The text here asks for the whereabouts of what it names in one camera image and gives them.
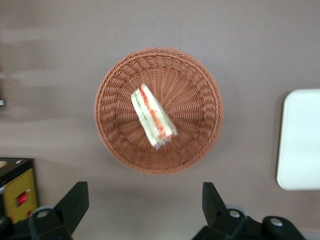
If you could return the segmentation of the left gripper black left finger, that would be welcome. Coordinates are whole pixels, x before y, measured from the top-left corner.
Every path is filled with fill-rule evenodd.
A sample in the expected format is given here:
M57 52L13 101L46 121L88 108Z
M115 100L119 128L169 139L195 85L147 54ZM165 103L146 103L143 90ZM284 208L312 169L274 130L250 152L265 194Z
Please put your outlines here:
M33 240L71 240L73 232L88 208L88 183L77 182L53 208L39 209L29 217L31 238Z

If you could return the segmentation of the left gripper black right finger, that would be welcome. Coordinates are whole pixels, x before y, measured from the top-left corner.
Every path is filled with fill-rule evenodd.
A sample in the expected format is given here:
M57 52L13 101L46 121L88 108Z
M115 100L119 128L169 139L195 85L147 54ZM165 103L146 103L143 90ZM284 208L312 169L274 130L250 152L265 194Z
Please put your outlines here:
M202 211L207 225L194 240L240 240L247 217L235 208L227 208L212 182L202 185Z

